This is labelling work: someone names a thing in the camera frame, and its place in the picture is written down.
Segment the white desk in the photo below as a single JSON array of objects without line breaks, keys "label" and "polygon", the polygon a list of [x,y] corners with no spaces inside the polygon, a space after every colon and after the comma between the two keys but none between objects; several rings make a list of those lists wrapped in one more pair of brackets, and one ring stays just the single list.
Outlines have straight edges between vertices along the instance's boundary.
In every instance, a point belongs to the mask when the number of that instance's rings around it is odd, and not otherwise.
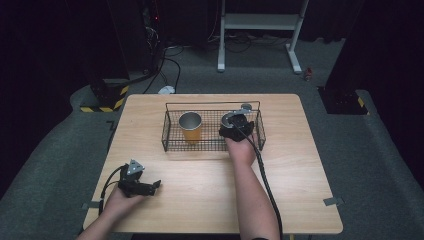
[{"label": "white desk", "polygon": [[218,52],[218,72],[225,71],[225,29],[264,29],[291,30],[293,37],[286,44],[287,53],[296,74],[302,73],[294,48],[305,17],[309,0],[304,0],[299,14],[230,14],[225,12],[225,0],[222,0],[221,30]]}]

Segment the forearm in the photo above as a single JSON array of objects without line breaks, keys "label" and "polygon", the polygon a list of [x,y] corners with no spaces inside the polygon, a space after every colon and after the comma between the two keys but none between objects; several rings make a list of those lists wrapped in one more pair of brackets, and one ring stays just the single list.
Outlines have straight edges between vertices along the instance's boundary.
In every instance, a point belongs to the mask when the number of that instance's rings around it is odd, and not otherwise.
[{"label": "forearm", "polygon": [[77,240],[107,239],[107,236],[112,231],[114,224],[113,220],[102,214],[78,236]]},{"label": "forearm", "polygon": [[274,209],[252,168],[235,163],[234,177],[241,238],[279,239]]}]

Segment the table top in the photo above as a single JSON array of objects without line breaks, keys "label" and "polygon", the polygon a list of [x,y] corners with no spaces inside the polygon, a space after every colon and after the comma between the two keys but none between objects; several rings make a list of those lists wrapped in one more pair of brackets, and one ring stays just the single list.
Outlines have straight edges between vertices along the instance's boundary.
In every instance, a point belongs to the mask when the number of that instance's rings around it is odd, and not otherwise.
[{"label": "table top", "polygon": [[[266,142],[266,176],[280,210],[285,234],[337,234],[343,225],[312,137],[295,94],[131,95],[122,112],[99,178],[98,201],[109,175],[137,160],[146,169],[143,183],[162,180],[125,218],[116,232],[238,233],[232,164],[226,151],[164,151],[161,138],[166,103],[260,101]],[[253,168],[262,182],[256,162]],[[84,228],[97,218],[88,210]]]}]

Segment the wire basket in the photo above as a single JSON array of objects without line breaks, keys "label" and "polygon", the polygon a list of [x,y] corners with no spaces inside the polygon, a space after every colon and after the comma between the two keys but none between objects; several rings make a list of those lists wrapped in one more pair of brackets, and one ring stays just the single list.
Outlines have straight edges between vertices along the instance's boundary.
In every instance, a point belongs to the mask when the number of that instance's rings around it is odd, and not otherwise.
[{"label": "wire basket", "polygon": [[[242,104],[252,109],[245,114],[249,122],[254,122],[253,132],[258,136],[256,147],[262,151],[265,145],[265,130],[262,123],[259,101],[248,102],[206,102],[206,103],[166,103],[162,144],[167,151],[227,151],[227,145],[219,135],[221,118],[230,111],[239,110]],[[189,144],[184,139],[178,120],[185,112],[197,112],[202,117],[201,139]]]}]

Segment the metal cup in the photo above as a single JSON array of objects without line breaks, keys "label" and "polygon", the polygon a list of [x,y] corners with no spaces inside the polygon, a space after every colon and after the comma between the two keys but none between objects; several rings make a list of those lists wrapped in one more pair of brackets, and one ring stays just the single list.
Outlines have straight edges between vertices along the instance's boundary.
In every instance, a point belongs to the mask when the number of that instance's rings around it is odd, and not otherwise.
[{"label": "metal cup", "polygon": [[196,144],[201,137],[202,117],[196,112],[185,112],[178,120],[188,144]]}]

